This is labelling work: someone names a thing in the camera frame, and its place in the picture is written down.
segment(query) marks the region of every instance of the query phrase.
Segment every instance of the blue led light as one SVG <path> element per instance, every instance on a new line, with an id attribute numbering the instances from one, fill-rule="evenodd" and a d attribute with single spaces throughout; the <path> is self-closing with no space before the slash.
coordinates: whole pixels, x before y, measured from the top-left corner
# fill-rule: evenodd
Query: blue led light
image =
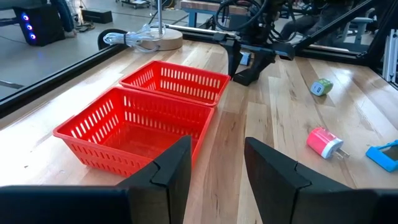
<path id="1" fill-rule="evenodd" d="M 29 20 L 29 16 L 27 16 L 27 14 L 24 13 L 24 12 L 21 14 L 21 17 L 22 17 L 22 19 L 25 20 L 25 21 L 28 21 L 28 20 Z"/>

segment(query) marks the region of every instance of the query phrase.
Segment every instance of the pink phone charger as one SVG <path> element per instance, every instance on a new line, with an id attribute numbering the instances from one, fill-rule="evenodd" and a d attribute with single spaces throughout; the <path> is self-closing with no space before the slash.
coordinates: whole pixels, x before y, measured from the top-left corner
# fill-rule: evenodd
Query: pink phone charger
<path id="1" fill-rule="evenodd" d="M 343 146 L 343 140 L 325 128 L 315 128 L 307 138 L 307 144 L 323 158 L 330 158 L 331 155 Z"/>

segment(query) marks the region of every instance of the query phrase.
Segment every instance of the lamp base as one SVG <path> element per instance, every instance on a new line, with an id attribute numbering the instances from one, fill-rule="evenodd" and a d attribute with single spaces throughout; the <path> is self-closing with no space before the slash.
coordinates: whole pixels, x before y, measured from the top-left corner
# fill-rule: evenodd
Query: lamp base
<path id="1" fill-rule="evenodd" d="M 154 35 L 158 35 L 158 29 L 153 28 L 152 32 L 156 33 Z M 153 49 L 159 45 L 159 50 L 175 50 L 179 49 L 182 46 L 182 33 L 177 30 L 166 28 L 166 33 L 161 40 L 156 41 L 143 41 L 141 47 L 145 47 L 147 49 Z"/>

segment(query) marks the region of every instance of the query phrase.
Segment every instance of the wooden tabletop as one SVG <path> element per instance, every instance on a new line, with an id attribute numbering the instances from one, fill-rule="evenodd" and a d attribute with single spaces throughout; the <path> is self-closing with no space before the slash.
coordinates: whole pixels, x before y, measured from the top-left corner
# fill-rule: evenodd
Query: wooden tabletop
<path id="1" fill-rule="evenodd" d="M 132 49 L 99 64 L 0 122 L 0 185 L 114 185 L 123 177 L 86 167 L 52 130 L 118 80 L 151 60 L 226 73 L 218 45 L 185 41 L 181 49 Z M 335 85 L 326 97 L 308 91 L 318 78 Z M 185 223 L 262 223 L 248 182 L 244 137 L 253 136 L 352 188 L 398 188 L 365 156 L 398 136 L 398 92 L 367 67 L 307 58 L 277 60 L 249 87 L 229 83 L 193 170 Z M 350 158 L 322 159 L 305 140 L 324 126 L 344 140 Z"/>
<path id="2" fill-rule="evenodd" d="M 191 0 L 182 0 L 181 1 L 181 9 L 200 9 L 211 12 L 216 12 L 220 8 L 219 3 L 212 2 L 203 2 L 203 1 L 191 1 Z M 229 13 L 234 15 L 246 15 L 248 10 L 243 7 L 238 6 L 230 6 Z"/>

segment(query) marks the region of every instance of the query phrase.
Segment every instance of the basket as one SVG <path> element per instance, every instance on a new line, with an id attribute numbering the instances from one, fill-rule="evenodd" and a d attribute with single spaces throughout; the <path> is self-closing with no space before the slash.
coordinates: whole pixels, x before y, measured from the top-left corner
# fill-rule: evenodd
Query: basket
<path id="1" fill-rule="evenodd" d="M 214 109 L 114 87 L 54 129 L 79 160 L 125 177 L 152 162 L 182 136 L 197 158 Z"/>
<path id="2" fill-rule="evenodd" d="M 206 106 L 216 106 L 229 76 L 162 61 L 152 61 L 119 83 L 125 88 L 156 93 Z"/>

